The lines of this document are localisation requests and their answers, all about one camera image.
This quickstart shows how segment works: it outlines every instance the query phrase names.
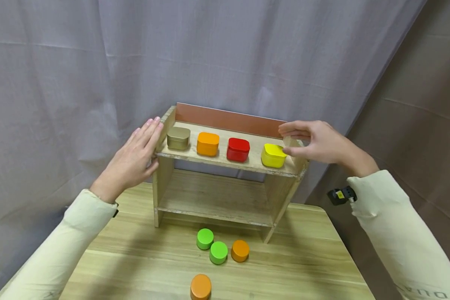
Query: gold container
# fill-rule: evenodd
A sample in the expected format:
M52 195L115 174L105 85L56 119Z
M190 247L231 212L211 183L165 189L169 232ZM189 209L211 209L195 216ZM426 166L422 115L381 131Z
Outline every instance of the gold container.
M169 149L186 150L190 142L190 129L171 127L166 135L166 144Z

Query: right hand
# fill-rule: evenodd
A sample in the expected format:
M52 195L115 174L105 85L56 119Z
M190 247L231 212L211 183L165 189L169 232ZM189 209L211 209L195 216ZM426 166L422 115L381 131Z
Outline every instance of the right hand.
M364 177L379 170L373 158L345 136L323 121L293 121L282 124L278 132L283 137L308 140L306 147L285 147L285 154L327 164L339 164L352 176Z

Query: yellow container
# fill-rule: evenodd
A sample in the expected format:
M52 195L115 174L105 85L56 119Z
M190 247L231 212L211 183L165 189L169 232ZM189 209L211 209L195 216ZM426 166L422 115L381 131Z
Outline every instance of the yellow container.
M197 153L214 157L218 152L220 137L214 133L200 132L197 139Z
M287 157L283 151L283 147L266 143L262 150L262 164L266 167L281 168Z

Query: hand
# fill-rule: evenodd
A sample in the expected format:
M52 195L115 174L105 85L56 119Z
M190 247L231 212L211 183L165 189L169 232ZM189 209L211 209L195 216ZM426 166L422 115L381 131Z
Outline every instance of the hand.
M379 170L373 158L330 124L323 121L293 121L278 127L282 136L308 140L306 147L285 147L284 153L327 164L339 164L352 176L364 177Z
M124 190L137 186L152 176L158 168L158 159L153 159L148 167L147 165L162 128L159 117L149 119L143 127L137 128L115 153L106 169L90 187L90 191L104 202L114 203Z

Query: shelf top board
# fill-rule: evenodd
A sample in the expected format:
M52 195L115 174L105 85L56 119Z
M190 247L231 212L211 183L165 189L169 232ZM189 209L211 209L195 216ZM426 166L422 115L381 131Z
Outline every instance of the shelf top board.
M285 177L297 177L297 171L291 157L287 157L285 164L281 168L266 167L262 164L261 154L263 145L272 143L285 146L283 140L266 136L250 135L248 133L233 132L229 130L206 127L184 122L175 122L174 126L190 129L190 146L185 151L169 149L166 138L158 147L157 155L161 157L175 158L209 165L219 165L221 167L235 168L238 170L253 171L258 173L273 174ZM197 137L200 132L209 132L219 135L218 154L215 157L206 157L197 153ZM231 137L244 139L250 142L250 152L248 159L244 163L230 161L226 158L228 139Z

